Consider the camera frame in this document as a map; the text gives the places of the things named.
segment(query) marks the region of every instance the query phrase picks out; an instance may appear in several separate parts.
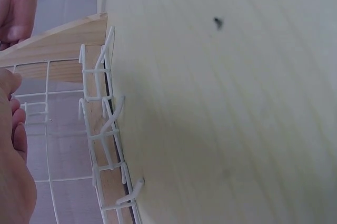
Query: light wood panel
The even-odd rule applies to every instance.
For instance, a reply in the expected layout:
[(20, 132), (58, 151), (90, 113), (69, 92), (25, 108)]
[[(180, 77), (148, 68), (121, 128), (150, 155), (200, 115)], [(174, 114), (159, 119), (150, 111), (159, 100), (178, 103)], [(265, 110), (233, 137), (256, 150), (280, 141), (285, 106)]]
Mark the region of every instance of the light wood panel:
[(82, 43), (105, 43), (106, 21), (106, 14), (96, 14), (31, 37), (0, 52), (0, 67), (78, 58)]
[(106, 0), (106, 10), (144, 224), (335, 223), (335, 0)]
[[(86, 58), (87, 58), (87, 69), (94, 69), (95, 64), (98, 60), (98, 57), (101, 52), (101, 46), (87, 46), (86, 47)], [(101, 95), (106, 95), (106, 86), (104, 74), (100, 75), (101, 80)], [(88, 94), (90, 96), (96, 96), (96, 84), (95, 77), (93, 74), (87, 75), (87, 88)], [(90, 101), (87, 103), (88, 110), (88, 120), (90, 123), (91, 132), (93, 135), (100, 134), (101, 128), (106, 122), (106, 119), (102, 116), (102, 101)], [(114, 146), (113, 136), (106, 138), (107, 143), (109, 144), (110, 154), (114, 162), (117, 161), (117, 152)], [(97, 163), (99, 166), (107, 165), (107, 160), (105, 153), (100, 141), (94, 142), (95, 154), (97, 157)], [(106, 170), (101, 172), (102, 188), (104, 194), (104, 201), (107, 206), (115, 205), (116, 200), (125, 196), (124, 186), (122, 184), (122, 176), (120, 169)], [(115, 210), (107, 212), (108, 221), (111, 224), (118, 223), (118, 218)], [(124, 223), (132, 223), (130, 211), (128, 208), (122, 209), (122, 214), (124, 217)]]
[[(33, 63), (19, 65), (15, 68), (16, 73), (20, 73), (23, 78), (45, 79), (47, 75), (47, 63)], [(82, 83), (82, 65), (78, 60), (55, 61), (49, 66), (49, 79), (61, 82)]]

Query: wooden strip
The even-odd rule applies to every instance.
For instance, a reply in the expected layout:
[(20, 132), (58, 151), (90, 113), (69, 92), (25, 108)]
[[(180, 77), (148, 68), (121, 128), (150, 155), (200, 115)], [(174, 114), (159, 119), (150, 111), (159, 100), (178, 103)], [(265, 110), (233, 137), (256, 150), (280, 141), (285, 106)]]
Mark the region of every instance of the wooden strip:
[(106, 14), (96, 14), (31, 37), (0, 52), (0, 67), (78, 58), (82, 43), (104, 44), (106, 22)]
[[(45, 79), (47, 63), (24, 64), (16, 67), (15, 72), (20, 73), (23, 78)], [(51, 62), (49, 68), (49, 79), (61, 82), (82, 83), (82, 65), (78, 60)]]
[[(100, 55), (100, 46), (87, 46), (86, 47), (86, 58), (87, 58), (87, 69), (93, 69), (96, 61)], [(100, 75), (101, 80), (101, 94), (106, 95), (105, 78), (104, 74)], [(96, 84), (93, 74), (87, 76), (87, 87), (89, 95), (96, 95)], [(90, 128), (92, 134), (99, 134), (100, 130), (105, 123), (106, 119), (102, 117), (102, 103), (101, 101), (90, 101), (87, 104), (88, 109), (88, 119), (90, 123)], [(108, 137), (107, 142), (110, 146), (110, 153), (112, 155), (113, 161), (117, 161), (116, 149), (114, 147), (113, 137)], [(94, 142), (95, 153), (97, 157), (98, 165), (107, 165), (105, 153), (100, 141)], [(101, 172), (102, 187), (104, 192), (104, 199), (106, 205), (115, 204), (116, 200), (125, 195), (124, 186), (122, 184), (121, 172), (119, 169), (113, 171), (107, 170)], [(115, 210), (108, 211), (109, 223), (118, 223), (117, 215)], [(129, 210), (122, 209), (124, 223), (132, 223), (132, 218)]]

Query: white wire rack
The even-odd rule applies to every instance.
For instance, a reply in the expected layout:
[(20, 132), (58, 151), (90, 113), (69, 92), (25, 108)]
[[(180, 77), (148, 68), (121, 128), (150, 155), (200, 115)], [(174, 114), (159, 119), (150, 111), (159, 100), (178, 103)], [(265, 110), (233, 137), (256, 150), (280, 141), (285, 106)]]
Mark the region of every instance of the white wire rack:
[[(144, 179), (140, 178), (137, 180), (135, 187), (133, 188), (131, 183), (131, 178), (129, 174), (129, 170), (127, 167), (127, 164), (124, 160), (123, 156), (123, 150), (122, 145), (120, 141), (119, 136), (119, 129), (116, 124), (116, 120), (118, 118), (118, 115), (120, 114), (123, 105), (125, 96), (122, 96), (119, 98), (119, 100), (116, 103), (116, 108), (114, 112), (112, 112), (109, 100), (113, 98), (113, 90), (112, 90), (112, 83), (111, 83), (111, 68), (109, 59), (107, 56), (107, 47), (109, 45), (109, 42), (111, 41), (113, 35), (115, 32), (115, 28), (110, 28), (108, 37), (106, 39), (105, 44), (102, 46), (101, 53), (98, 57), (98, 60), (95, 64), (94, 69), (87, 69), (86, 68), (86, 53), (85, 53), (85, 44), (82, 44), (80, 47), (80, 59), (79, 63), (82, 64), (82, 74), (83, 74), (83, 89), (82, 90), (70, 90), (70, 91), (49, 91), (49, 70), (50, 70), (50, 64), (55, 61), (64, 61), (64, 60), (52, 60), (52, 61), (45, 61), (47, 63), (47, 73), (46, 73), (46, 87), (45, 92), (41, 93), (32, 93), (32, 94), (22, 94), (22, 95), (16, 95), (16, 98), (26, 98), (31, 96), (44, 96), (43, 102), (24, 102), (21, 107), (26, 111), (26, 125), (42, 125), (44, 127), (43, 133), (34, 133), (29, 134), (28, 136), (38, 136), (38, 135), (44, 135), (45, 137), (45, 143), (46, 143), (46, 159), (47, 159), (47, 171), (48, 171), (48, 179), (47, 180), (36, 180), (36, 183), (39, 182), (48, 182), (51, 190), (51, 197), (52, 197), (52, 203), (53, 203), (53, 209), (54, 214), (56, 218), (56, 223), (60, 224), (60, 220), (58, 217), (57, 207), (55, 204), (55, 193), (54, 193), (54, 187), (53, 182), (56, 181), (72, 181), (72, 180), (81, 180), (81, 179), (92, 179), (93, 180), (93, 186), (96, 189), (96, 194), (98, 198), (98, 204), (100, 206), (100, 211), (103, 219), (103, 224), (108, 223), (107, 218), (107, 211), (109, 210), (116, 210), (118, 222), (119, 224), (123, 224), (123, 216), (122, 216), (122, 208), (132, 208), (132, 213), (134, 216), (134, 220), (136, 224), (140, 224), (140, 217), (137, 210), (136, 205), (136, 197), (139, 194), (143, 184)], [(105, 65), (105, 68), (100, 67), (101, 63)], [(101, 95), (101, 80), (98, 77), (101, 73), (106, 74), (106, 84), (108, 89), (108, 95), (102, 96)], [(94, 74), (95, 78), (95, 85), (96, 85), (96, 96), (89, 96), (88, 89), (87, 89), (87, 74)], [(48, 101), (50, 95), (55, 94), (71, 94), (71, 93), (83, 93), (83, 97), (78, 102), (78, 117), (81, 119), (84, 118), (85, 121), (85, 127), (86, 131), (76, 131), (76, 132), (68, 132), (68, 133), (55, 133), (55, 132), (49, 132), (48, 129), (48, 123), (49, 123), (49, 108), (48, 108)], [(100, 133), (97, 135), (92, 135), (92, 132), (90, 130), (89, 120), (88, 120), (88, 113), (87, 113), (87, 104), (92, 101), (101, 101), (102, 102), (102, 116), (107, 119), (106, 123), (102, 126)], [(43, 106), (44, 110), (39, 112), (32, 112), (30, 107), (40, 105)], [(30, 118), (34, 116), (43, 116), (43, 120), (39, 122), (30, 122)], [(78, 136), (78, 135), (87, 135), (88, 138), (88, 147), (90, 151), (90, 157), (91, 157), (91, 163), (92, 163), (92, 176), (86, 176), (86, 177), (76, 177), (76, 178), (67, 178), (67, 179), (53, 179), (51, 175), (51, 169), (50, 169), (50, 158), (49, 154), (51, 152), (50, 150), (50, 136), (57, 136), (57, 137), (72, 137), (72, 136)], [(111, 154), (109, 152), (106, 138), (109, 136), (113, 136), (115, 145), (117, 148), (117, 155), (120, 159), (120, 162), (114, 163), (112, 161)], [(97, 157), (93, 148), (93, 143), (95, 140), (101, 141), (105, 157), (107, 159), (108, 165), (105, 166), (99, 166), (97, 164)], [(107, 205), (105, 204), (104, 195), (103, 195), (103, 188), (102, 188), (102, 181), (101, 181), (101, 172), (104, 170), (114, 170), (115, 168), (121, 167), (121, 176), (122, 176), (122, 183), (126, 184), (128, 189), (128, 195), (116, 200), (116, 203), (114, 205)]]

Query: human skin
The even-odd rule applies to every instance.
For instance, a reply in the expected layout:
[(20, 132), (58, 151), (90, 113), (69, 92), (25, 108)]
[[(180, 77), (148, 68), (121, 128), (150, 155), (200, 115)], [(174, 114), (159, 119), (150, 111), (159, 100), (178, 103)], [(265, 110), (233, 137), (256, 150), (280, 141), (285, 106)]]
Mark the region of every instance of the human skin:
[[(0, 50), (29, 38), (37, 0), (0, 0)], [(35, 182), (26, 166), (25, 111), (11, 94), (22, 78), (0, 69), (0, 223), (28, 224), (36, 205)]]
[(32, 34), (37, 0), (0, 0), (0, 50)]
[(0, 222), (28, 224), (36, 204), (36, 186), (27, 162), (25, 111), (11, 94), (22, 78), (0, 69)]

